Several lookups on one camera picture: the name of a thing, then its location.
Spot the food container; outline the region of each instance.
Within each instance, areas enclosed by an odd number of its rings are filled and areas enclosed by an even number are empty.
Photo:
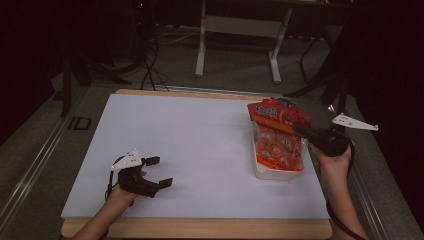
[[[248,105],[252,120],[255,175],[261,179],[290,180],[303,172],[305,141],[293,124],[310,127],[310,117],[298,108],[264,99]]]

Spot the red packaging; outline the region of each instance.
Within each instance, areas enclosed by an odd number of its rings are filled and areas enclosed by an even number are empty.
[[[278,170],[303,171],[302,141],[293,129],[293,123],[310,128],[309,115],[276,99],[264,99],[248,105],[251,120],[255,122],[254,140],[259,163]]]

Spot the white table leg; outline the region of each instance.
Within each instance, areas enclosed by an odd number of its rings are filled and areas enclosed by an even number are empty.
[[[196,77],[203,76],[203,67],[205,65],[205,17],[206,17],[206,0],[202,1],[202,19],[200,20],[200,46],[197,54]]]
[[[271,64],[272,78],[275,83],[281,83],[280,70],[278,68],[277,56],[280,51],[281,43],[284,39],[284,34],[286,33],[287,27],[289,25],[289,20],[291,14],[293,12],[293,8],[289,8],[286,12],[286,16],[284,18],[284,22],[281,23],[281,28],[277,36],[277,42],[275,44],[274,51],[269,52],[269,62]]]

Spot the white tabletop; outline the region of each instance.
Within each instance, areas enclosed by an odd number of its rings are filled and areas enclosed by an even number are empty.
[[[62,217],[93,216],[104,203],[111,165],[137,148],[142,157],[161,157],[143,168],[147,180],[174,181],[155,198],[136,199],[124,218],[328,219],[306,149],[300,176],[255,177],[251,102],[112,94]]]

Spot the hand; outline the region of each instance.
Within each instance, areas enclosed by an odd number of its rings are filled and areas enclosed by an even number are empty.
[[[345,184],[347,182],[349,163],[351,161],[350,146],[348,146],[342,155],[336,157],[325,155],[325,153],[313,145],[311,145],[311,150],[318,158],[321,180],[325,189],[337,183]]]

